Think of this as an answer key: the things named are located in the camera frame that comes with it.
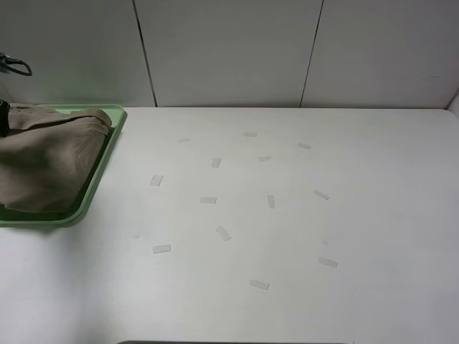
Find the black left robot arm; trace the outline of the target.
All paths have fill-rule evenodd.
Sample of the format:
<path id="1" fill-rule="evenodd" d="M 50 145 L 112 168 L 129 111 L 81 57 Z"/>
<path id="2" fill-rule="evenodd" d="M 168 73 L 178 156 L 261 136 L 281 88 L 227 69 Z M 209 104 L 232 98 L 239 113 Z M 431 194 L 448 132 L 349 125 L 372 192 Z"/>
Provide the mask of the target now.
<path id="1" fill-rule="evenodd" d="M 10 132 L 9 111 L 10 104 L 4 100 L 0 100 L 0 136 L 2 138 L 5 138 Z"/>

